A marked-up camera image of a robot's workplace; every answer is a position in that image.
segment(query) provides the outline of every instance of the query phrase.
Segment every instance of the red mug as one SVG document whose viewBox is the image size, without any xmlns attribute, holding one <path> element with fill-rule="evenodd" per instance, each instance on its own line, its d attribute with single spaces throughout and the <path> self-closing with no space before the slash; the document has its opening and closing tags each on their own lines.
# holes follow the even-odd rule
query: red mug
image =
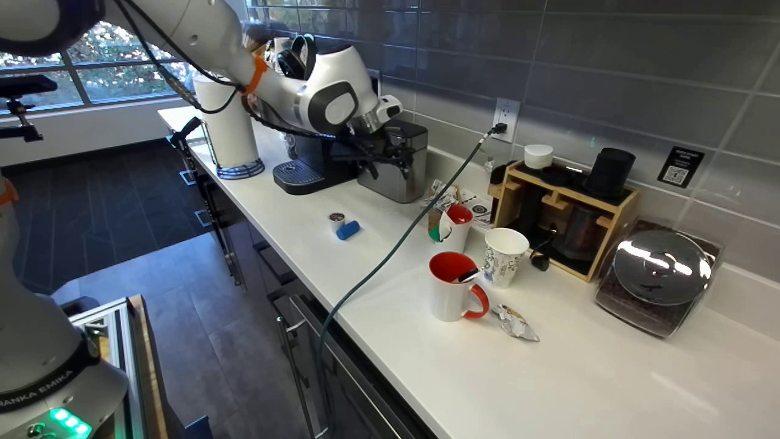
<svg viewBox="0 0 780 439">
<path fill-rule="evenodd" d="M 467 280 L 469 274 L 477 271 L 466 255 L 444 252 L 428 261 L 432 271 L 432 308 L 433 316 L 444 323 L 480 321 L 490 311 L 488 294 Z M 467 297 L 480 302 L 480 311 L 467 311 Z"/>
</svg>

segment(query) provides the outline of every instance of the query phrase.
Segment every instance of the black container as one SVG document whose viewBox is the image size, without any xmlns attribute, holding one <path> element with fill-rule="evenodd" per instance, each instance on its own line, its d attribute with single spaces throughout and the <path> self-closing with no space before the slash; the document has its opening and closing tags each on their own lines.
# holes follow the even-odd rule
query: black container
<svg viewBox="0 0 780 439">
<path fill-rule="evenodd" d="M 584 182 L 584 194 L 607 204 L 624 197 L 624 185 L 633 166 L 633 154 L 622 149 L 601 149 Z"/>
</svg>

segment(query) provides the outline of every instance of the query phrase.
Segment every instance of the gray floor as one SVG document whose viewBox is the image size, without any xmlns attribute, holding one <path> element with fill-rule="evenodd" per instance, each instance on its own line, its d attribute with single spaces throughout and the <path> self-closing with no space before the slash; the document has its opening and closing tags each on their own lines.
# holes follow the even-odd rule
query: gray floor
<svg viewBox="0 0 780 439">
<path fill-rule="evenodd" d="M 207 414 L 218 439 L 305 438 L 273 316 L 232 284 L 211 234 L 82 275 L 60 294 L 146 297 L 167 400 L 182 423 Z"/>
</svg>

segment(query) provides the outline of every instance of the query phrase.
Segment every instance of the window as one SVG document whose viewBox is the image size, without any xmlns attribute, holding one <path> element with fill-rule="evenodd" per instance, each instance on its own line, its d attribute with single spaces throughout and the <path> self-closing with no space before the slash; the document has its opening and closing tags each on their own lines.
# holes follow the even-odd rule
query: window
<svg viewBox="0 0 780 439">
<path fill-rule="evenodd" d="M 156 47 L 152 54 L 171 73 L 191 85 L 190 68 L 184 63 Z M 33 110 L 110 105 L 172 95 L 162 75 L 149 61 L 139 40 L 107 23 L 93 28 L 78 44 L 60 54 L 0 54 L 0 79 L 32 73 L 48 75 L 59 85 L 53 93 L 33 95 Z"/>
</svg>

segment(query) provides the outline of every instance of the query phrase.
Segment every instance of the gray tile backsplash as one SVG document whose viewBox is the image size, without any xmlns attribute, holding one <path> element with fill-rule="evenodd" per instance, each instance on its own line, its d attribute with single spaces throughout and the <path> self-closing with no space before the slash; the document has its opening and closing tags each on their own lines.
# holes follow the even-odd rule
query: gray tile backsplash
<svg viewBox="0 0 780 439">
<path fill-rule="evenodd" d="M 780 0 L 263 5 L 248 11 L 352 40 L 432 147 L 466 157 L 495 100 L 518 100 L 513 147 L 488 143 L 477 162 L 532 143 L 580 166 L 601 147 L 627 149 L 644 217 L 708 238 L 725 261 L 780 280 Z M 655 182 L 673 147 L 703 152 L 689 189 Z"/>
</svg>

